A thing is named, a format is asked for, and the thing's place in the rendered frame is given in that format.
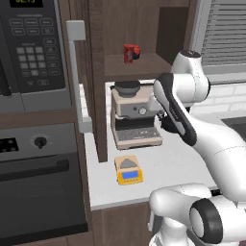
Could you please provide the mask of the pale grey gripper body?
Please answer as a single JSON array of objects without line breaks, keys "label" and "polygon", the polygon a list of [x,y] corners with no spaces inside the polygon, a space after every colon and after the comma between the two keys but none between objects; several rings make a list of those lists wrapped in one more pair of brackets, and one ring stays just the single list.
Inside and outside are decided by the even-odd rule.
[{"label": "pale grey gripper body", "polygon": [[151,110],[154,111],[160,118],[164,118],[167,116],[165,109],[162,107],[155,96],[152,97]]}]

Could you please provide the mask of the brown wooden cabinet door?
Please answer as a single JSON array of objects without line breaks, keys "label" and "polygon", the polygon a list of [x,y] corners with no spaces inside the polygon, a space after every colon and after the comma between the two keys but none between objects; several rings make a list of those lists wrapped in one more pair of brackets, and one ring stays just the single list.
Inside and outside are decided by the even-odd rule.
[{"label": "brown wooden cabinet door", "polygon": [[69,0],[71,19],[83,20],[86,40],[79,41],[77,58],[80,75],[86,87],[89,116],[100,162],[108,160],[105,56],[103,33],[103,0]]}]

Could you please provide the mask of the yellow digital scale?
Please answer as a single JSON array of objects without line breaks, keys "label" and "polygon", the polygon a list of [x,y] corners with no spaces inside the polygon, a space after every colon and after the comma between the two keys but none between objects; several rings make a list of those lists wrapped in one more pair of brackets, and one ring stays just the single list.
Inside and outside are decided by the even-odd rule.
[{"label": "yellow digital scale", "polygon": [[136,156],[122,156],[114,159],[116,178],[120,185],[134,185],[143,181],[142,170]]}]

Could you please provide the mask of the brown base cabinet door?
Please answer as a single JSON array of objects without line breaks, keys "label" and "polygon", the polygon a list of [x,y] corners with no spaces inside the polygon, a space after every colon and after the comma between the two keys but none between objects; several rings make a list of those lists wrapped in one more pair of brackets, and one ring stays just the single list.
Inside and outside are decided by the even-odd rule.
[{"label": "brown base cabinet door", "polygon": [[92,212],[95,246],[149,246],[150,207],[147,202]]}]

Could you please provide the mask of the beige coffee machine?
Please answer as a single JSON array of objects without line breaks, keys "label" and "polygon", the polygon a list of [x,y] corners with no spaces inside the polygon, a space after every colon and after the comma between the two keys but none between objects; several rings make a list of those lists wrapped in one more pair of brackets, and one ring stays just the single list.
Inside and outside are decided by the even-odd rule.
[{"label": "beige coffee machine", "polygon": [[155,126],[158,107],[150,110],[151,84],[115,82],[111,87],[111,131],[118,150],[162,145]]}]

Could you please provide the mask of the grey window blinds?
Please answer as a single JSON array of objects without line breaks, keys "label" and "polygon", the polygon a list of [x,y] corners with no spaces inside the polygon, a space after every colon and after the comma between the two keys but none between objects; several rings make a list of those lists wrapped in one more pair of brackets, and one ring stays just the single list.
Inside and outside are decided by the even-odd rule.
[{"label": "grey window blinds", "polygon": [[198,0],[190,49],[212,83],[246,82],[246,0]]}]

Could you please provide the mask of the black oven knob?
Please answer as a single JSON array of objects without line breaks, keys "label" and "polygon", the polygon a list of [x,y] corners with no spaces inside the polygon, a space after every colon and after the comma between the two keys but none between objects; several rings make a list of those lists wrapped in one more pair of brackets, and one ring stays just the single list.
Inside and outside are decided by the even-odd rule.
[{"label": "black oven knob", "polygon": [[42,149],[47,144],[47,139],[44,136],[39,136],[35,139],[35,146]]}]

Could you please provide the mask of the black and steel microwave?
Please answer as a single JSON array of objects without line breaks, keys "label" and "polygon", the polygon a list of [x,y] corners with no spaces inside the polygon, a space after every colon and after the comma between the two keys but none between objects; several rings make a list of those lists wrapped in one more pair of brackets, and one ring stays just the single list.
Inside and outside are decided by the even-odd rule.
[{"label": "black and steel microwave", "polygon": [[71,108],[58,0],[0,0],[0,113]]}]

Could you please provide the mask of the steel and black oven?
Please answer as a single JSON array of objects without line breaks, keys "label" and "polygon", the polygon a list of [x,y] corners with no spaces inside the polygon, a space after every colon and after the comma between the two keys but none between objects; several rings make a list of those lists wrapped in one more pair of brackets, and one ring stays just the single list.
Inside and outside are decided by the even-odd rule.
[{"label": "steel and black oven", "polygon": [[[38,149],[35,139],[47,144]],[[75,128],[72,123],[0,130],[0,174],[54,166],[60,173],[0,182],[0,238],[87,230]]]}]

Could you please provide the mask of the brown wooden wall cabinet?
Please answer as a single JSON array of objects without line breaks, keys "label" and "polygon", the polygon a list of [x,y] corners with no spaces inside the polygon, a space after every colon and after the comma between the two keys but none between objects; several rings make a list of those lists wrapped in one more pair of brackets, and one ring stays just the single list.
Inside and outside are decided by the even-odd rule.
[{"label": "brown wooden wall cabinet", "polygon": [[[168,71],[190,44],[197,0],[103,0],[107,81],[152,79]],[[140,57],[124,63],[124,45]]]}]

